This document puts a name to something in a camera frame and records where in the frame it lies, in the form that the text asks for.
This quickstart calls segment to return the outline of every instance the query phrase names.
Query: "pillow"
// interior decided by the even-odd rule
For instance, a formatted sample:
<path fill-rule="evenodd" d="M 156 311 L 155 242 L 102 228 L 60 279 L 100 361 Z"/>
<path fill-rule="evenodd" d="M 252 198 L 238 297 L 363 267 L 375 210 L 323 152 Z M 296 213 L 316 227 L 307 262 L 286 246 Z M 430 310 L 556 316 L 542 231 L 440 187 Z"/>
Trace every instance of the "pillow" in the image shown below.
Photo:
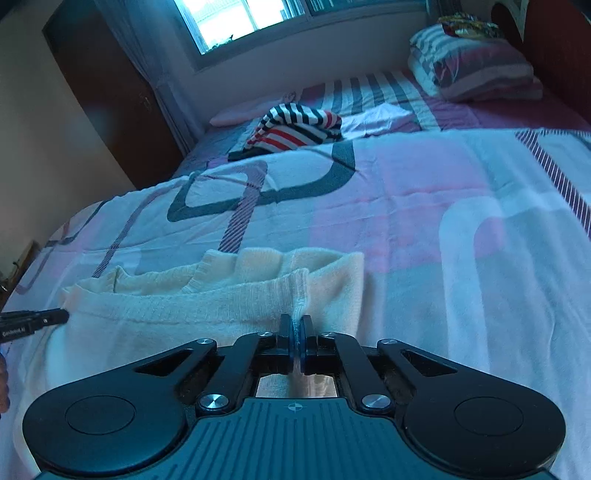
<path fill-rule="evenodd" d="M 249 100 L 226 108 L 215 115 L 209 123 L 214 127 L 240 125 L 248 120 L 262 117 L 275 105 L 279 105 L 280 103 L 291 103 L 295 98 L 295 92 L 265 95 L 255 100 Z"/>
<path fill-rule="evenodd" d="M 417 83 L 421 88 L 431 97 L 441 98 L 440 89 L 433 83 L 427 72 L 425 72 L 423 66 L 418 62 L 414 55 L 410 55 L 408 58 L 408 68 L 413 73 Z M 501 87 L 499 84 L 498 88 L 487 90 L 484 93 L 471 95 L 469 98 L 472 101 L 483 101 L 483 100 L 542 100 L 544 96 L 544 88 L 540 80 L 537 77 L 533 77 L 529 83 L 519 86 L 509 86 L 506 88 Z"/>
<path fill-rule="evenodd" d="M 533 67 L 503 38 L 460 38 L 446 27 L 433 25 L 411 38 L 411 55 L 441 97 L 457 102 L 533 82 Z"/>

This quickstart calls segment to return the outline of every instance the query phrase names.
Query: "pink and white bedspread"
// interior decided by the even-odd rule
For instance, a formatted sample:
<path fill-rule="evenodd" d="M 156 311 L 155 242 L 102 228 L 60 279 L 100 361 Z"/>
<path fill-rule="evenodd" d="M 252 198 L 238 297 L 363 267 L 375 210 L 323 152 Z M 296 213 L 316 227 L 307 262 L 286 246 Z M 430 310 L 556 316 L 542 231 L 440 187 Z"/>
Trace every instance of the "pink and white bedspread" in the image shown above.
<path fill-rule="evenodd" d="M 414 113 L 423 131 L 475 128 L 561 128 L 591 132 L 580 115 L 545 90 L 542 100 L 489 100 L 453 103 L 429 97 L 408 71 L 369 73 L 320 83 L 296 92 L 295 101 L 342 117 L 390 103 Z M 179 165 L 174 178 L 228 162 L 241 150 L 258 118 L 232 127 L 211 128 Z"/>
<path fill-rule="evenodd" d="M 591 135 L 580 131 L 421 132 L 304 148 L 89 206 L 51 238 L 7 310 L 57 307 L 60 289 L 83 278 L 192 264 L 211 248 L 361 251 L 360 343 L 397 338 L 547 395 L 567 422 L 553 472 L 583 479 L 589 200 Z M 3 346 L 13 406 L 50 334 Z M 10 480 L 26 478 L 11 454 L 14 410 L 0 420 L 0 478 Z"/>

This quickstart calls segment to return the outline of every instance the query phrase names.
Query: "striped pattern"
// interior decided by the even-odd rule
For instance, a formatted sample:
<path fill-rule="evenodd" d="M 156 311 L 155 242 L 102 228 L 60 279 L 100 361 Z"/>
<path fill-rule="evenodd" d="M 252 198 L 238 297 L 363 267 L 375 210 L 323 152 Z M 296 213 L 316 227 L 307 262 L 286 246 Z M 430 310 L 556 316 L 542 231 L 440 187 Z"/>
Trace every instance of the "striped pattern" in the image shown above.
<path fill-rule="evenodd" d="M 548 174 L 554 186 L 558 189 L 566 203 L 569 204 L 574 215 L 579 219 L 587 236 L 591 238 L 591 209 L 583 199 L 583 196 L 577 191 L 571 181 L 560 170 L 560 167 L 552 159 L 548 152 L 546 152 L 538 143 L 538 138 L 545 135 L 574 135 L 578 138 L 583 136 L 591 138 L 591 135 L 586 135 L 582 132 L 570 132 L 566 130 L 545 129 L 542 131 L 525 130 L 517 132 L 515 136 L 520 140 L 532 153 L 544 171 Z"/>
<path fill-rule="evenodd" d="M 109 250 L 107 251 L 103 261 L 99 264 L 98 267 L 96 267 L 95 272 L 92 274 L 93 278 L 99 278 L 103 274 L 105 268 L 107 268 L 111 259 L 115 255 L 115 252 L 121 246 L 121 242 L 125 239 L 125 237 L 127 237 L 129 231 L 131 230 L 131 227 L 133 227 L 135 222 L 137 222 L 140 214 L 145 210 L 145 208 L 158 197 L 170 192 L 170 190 L 174 190 L 175 188 L 182 186 L 185 182 L 185 180 L 181 180 L 172 185 L 168 185 L 161 189 L 154 190 L 152 193 L 150 193 L 146 198 L 142 200 L 142 202 L 133 211 L 127 222 L 125 222 L 125 226 L 123 227 L 123 230 L 121 230 L 121 233 L 117 236 L 115 241 L 109 247 Z"/>
<path fill-rule="evenodd" d="M 86 223 L 84 224 L 84 226 L 86 226 L 88 224 L 88 222 L 90 222 L 90 220 L 92 220 L 92 218 L 95 216 L 96 212 L 98 211 L 98 209 L 90 216 L 90 218 L 86 221 Z M 29 283 L 27 285 L 21 285 L 20 283 L 14 288 L 14 291 L 19 294 L 19 295 L 24 295 L 25 293 L 27 293 L 31 287 L 34 285 L 34 283 L 37 281 L 37 278 L 39 277 L 39 275 L 41 274 L 41 271 L 43 270 L 43 268 L 45 267 L 45 264 L 47 263 L 47 260 L 49 260 L 49 257 L 51 255 L 51 253 L 54 251 L 54 249 L 56 248 L 56 245 L 62 245 L 62 242 L 66 239 L 66 235 L 68 234 L 68 231 L 70 230 L 70 220 L 68 220 L 66 223 L 64 223 L 64 225 L 61 227 L 61 238 L 52 243 L 50 246 L 50 250 L 49 252 L 47 252 L 45 254 L 45 257 L 43 257 L 43 260 L 41 260 L 41 263 L 39 264 L 39 266 L 37 267 L 37 271 L 35 272 L 35 274 L 33 275 L 33 278 L 29 281 Z"/>
<path fill-rule="evenodd" d="M 341 139 L 338 115 L 297 103 L 281 103 L 263 116 L 246 141 L 245 150 L 254 147 L 270 152 L 295 150 Z"/>
<path fill-rule="evenodd" d="M 447 100 L 531 84 L 533 67 L 501 38 L 469 40 L 447 35 L 441 24 L 411 38 L 411 54 Z"/>
<path fill-rule="evenodd" d="M 234 211 L 232 218 L 230 218 L 218 250 L 235 254 L 238 253 L 244 233 L 261 195 L 261 189 L 267 175 L 267 162 L 250 161 L 247 164 L 237 164 L 231 172 L 246 174 L 246 188 L 238 207 Z"/>
<path fill-rule="evenodd" d="M 410 73 L 386 70 L 334 80 L 305 88 L 298 92 L 296 99 L 301 105 L 340 116 L 357 115 L 391 103 L 415 113 L 421 129 L 441 130 Z"/>
<path fill-rule="evenodd" d="M 100 202 L 98 204 L 98 206 L 94 209 L 94 211 L 90 214 L 90 216 L 86 219 L 86 221 L 84 222 L 84 225 L 82 225 L 80 227 L 80 229 L 72 236 L 68 236 L 68 237 L 62 237 L 59 240 L 48 240 L 47 243 L 45 244 L 45 248 L 47 247 L 53 247 L 54 245 L 60 244 L 60 245 L 70 245 L 74 240 L 76 240 L 76 237 L 78 237 L 78 235 L 80 234 L 80 232 L 82 230 L 84 230 L 85 226 L 88 225 L 90 223 L 90 221 L 95 217 L 95 215 L 97 213 L 99 213 L 99 210 L 101 208 L 103 208 L 103 205 L 107 203 L 106 201 Z"/>
<path fill-rule="evenodd" d="M 420 64 L 413 52 L 411 52 L 410 56 L 408 57 L 408 66 L 417 80 L 417 83 L 421 86 L 426 94 L 431 97 L 441 98 L 440 89 L 429 78 L 427 72 L 424 70 L 424 67 Z M 517 87 L 501 87 L 498 85 L 496 89 L 488 90 L 487 88 L 484 88 L 483 90 L 484 93 L 481 94 L 478 94 L 478 92 L 470 92 L 470 94 L 467 95 L 468 99 L 475 102 L 480 102 L 484 100 L 498 99 L 541 100 L 544 97 L 544 87 L 536 77 L 534 77 L 534 80 L 528 85 L 519 85 Z"/>

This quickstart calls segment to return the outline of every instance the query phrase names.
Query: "wooden door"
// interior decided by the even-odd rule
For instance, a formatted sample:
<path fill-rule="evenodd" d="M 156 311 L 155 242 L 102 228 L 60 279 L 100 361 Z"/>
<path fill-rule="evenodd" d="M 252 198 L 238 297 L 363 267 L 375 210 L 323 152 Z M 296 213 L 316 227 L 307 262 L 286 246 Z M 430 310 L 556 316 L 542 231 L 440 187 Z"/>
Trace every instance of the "wooden door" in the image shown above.
<path fill-rule="evenodd" d="M 135 187 L 168 180 L 183 156 L 154 92 L 93 0 L 64 0 L 44 33 L 80 106 Z"/>

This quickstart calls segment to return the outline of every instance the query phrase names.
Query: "wall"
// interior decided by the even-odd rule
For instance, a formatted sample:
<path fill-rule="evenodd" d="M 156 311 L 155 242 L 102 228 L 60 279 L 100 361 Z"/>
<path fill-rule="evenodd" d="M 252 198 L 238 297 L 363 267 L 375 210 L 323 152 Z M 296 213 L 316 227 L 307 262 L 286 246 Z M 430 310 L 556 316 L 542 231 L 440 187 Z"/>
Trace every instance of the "wall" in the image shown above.
<path fill-rule="evenodd" d="M 85 206 L 133 189 L 73 96 L 41 29 L 60 0 L 0 22 L 0 270 Z"/>
<path fill-rule="evenodd" d="M 488 21 L 491 19 L 491 8 L 494 2 L 495 0 L 462 0 L 462 8 L 465 12 Z"/>
<path fill-rule="evenodd" d="M 222 108 L 272 91 L 404 68 L 408 41 L 426 22 L 424 11 L 344 21 L 265 44 L 198 73 L 187 67 L 181 77 L 207 122 Z"/>

